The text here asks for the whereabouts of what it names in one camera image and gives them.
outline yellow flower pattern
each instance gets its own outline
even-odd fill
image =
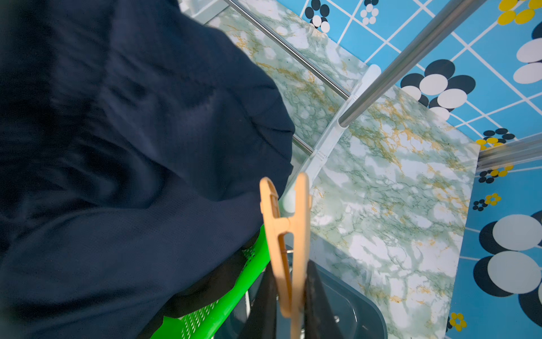
[[[501,201],[502,198],[497,194],[493,193],[492,195],[486,196],[486,204],[491,206],[496,206],[499,201]]]
[[[497,138],[488,138],[487,140],[480,139],[480,140],[477,140],[476,143],[481,146],[480,150],[482,151],[486,150],[488,145],[495,146],[495,147],[504,145],[503,143],[500,143]]]
[[[461,332],[463,329],[467,328],[467,322],[464,320],[464,316],[461,313],[452,313],[450,325],[455,327],[457,332]]]
[[[500,2],[499,10],[503,13],[497,19],[499,25],[508,25],[513,21],[518,25],[527,23],[534,18],[535,10],[542,8],[542,0],[530,0],[527,9],[516,13],[518,2],[518,0],[502,0]]]

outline dark navy fabric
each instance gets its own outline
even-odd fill
[[[175,0],[8,0],[0,39],[0,337],[135,338],[284,190],[280,93]]]

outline orange clothespin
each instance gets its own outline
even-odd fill
[[[309,181],[306,173],[299,173],[295,184],[295,214],[281,218],[279,195],[267,177],[260,181],[262,201],[260,209],[266,230],[271,267],[279,292],[280,311],[285,318],[292,319],[290,336],[299,339],[301,335],[302,312],[305,306],[305,280],[311,241],[312,197],[308,193]],[[284,237],[294,235],[294,260],[292,277],[288,267]]]

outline marble pattern surface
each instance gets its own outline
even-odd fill
[[[478,152],[394,87],[314,182],[311,257],[375,302],[388,338],[444,338]]]
[[[242,3],[346,90],[351,91],[365,73],[363,62],[275,0]],[[225,9],[208,25],[225,32],[273,78],[296,134],[314,146],[344,99],[234,9]]]
[[[365,72],[275,0],[243,4],[347,90]],[[275,80],[314,145],[342,98],[233,9],[209,25]],[[478,152],[394,87],[349,126],[314,182],[311,258],[375,302],[389,338],[444,338]],[[305,159],[294,147],[294,167]]]

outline green plastic basket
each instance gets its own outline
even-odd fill
[[[164,317],[151,339],[210,339],[222,326],[244,294],[269,264],[269,249],[262,226],[254,246],[244,252],[247,263],[234,288],[221,299],[181,319]]]

